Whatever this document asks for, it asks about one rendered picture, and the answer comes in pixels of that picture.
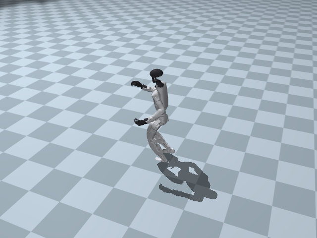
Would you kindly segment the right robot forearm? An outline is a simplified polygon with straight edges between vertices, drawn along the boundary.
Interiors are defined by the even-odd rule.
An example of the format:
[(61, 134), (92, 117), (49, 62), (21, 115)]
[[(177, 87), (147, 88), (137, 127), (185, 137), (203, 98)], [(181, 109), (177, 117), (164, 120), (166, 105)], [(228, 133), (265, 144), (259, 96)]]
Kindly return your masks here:
[(147, 88), (142, 88), (144, 91), (152, 92), (153, 87), (147, 86)]

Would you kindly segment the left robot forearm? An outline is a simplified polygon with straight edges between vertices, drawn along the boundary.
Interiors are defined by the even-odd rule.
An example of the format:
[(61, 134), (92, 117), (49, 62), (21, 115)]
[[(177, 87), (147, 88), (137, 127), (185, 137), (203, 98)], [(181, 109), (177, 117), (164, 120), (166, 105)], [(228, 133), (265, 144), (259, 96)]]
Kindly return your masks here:
[(152, 116), (150, 116), (150, 117), (148, 118), (148, 120), (145, 121), (145, 122), (146, 122), (147, 124), (149, 124), (149, 123), (153, 122), (154, 120), (159, 119), (162, 113), (163, 113), (162, 109), (159, 109), (155, 114), (153, 114)]

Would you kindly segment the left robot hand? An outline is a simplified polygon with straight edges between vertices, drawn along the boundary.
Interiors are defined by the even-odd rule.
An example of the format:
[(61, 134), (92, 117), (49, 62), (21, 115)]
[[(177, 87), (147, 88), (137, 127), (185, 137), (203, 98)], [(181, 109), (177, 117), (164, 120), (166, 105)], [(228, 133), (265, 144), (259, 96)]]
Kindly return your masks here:
[[(135, 121), (135, 120), (137, 120), (137, 121)], [(148, 118), (146, 118), (144, 120), (138, 120), (138, 119), (135, 119), (135, 120), (134, 120), (135, 124), (138, 126), (141, 126), (141, 125), (147, 124), (145, 121), (147, 121)]]

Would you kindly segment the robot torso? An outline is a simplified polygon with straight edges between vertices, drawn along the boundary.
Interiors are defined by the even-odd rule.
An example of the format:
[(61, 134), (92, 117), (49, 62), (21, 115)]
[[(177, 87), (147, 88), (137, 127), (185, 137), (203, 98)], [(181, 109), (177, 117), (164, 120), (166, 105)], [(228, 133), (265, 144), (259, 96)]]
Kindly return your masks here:
[[(168, 93), (167, 93), (167, 86), (164, 82), (162, 82), (164, 84), (163, 87), (158, 87), (158, 85), (155, 85), (153, 90), (152, 90), (152, 93), (155, 91), (155, 90), (158, 90), (158, 92), (160, 93), (160, 99), (163, 103), (163, 106), (164, 106), (164, 109), (165, 109), (165, 113), (164, 115), (161, 115), (159, 119), (156, 119), (157, 120), (160, 120), (161, 121), (161, 126), (162, 125), (165, 125), (167, 123), (167, 119), (168, 119), (168, 115), (166, 114), (166, 109), (168, 107)], [(154, 101), (154, 99), (153, 99)], [(158, 111), (159, 107), (156, 105), (155, 101), (154, 101), (154, 105), (155, 105), (155, 108), (156, 110)]]

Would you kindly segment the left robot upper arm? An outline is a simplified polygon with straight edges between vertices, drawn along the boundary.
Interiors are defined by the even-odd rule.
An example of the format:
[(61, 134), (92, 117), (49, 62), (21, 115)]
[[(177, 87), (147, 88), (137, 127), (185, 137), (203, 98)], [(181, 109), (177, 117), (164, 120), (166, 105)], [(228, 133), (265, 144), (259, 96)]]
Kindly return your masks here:
[(158, 92), (158, 90), (155, 90), (152, 93), (152, 98), (154, 99), (154, 101), (155, 101), (156, 105), (159, 107), (159, 109), (162, 109), (162, 111), (163, 111), (162, 115), (164, 115), (165, 109), (164, 109), (163, 103), (160, 99), (160, 93)]

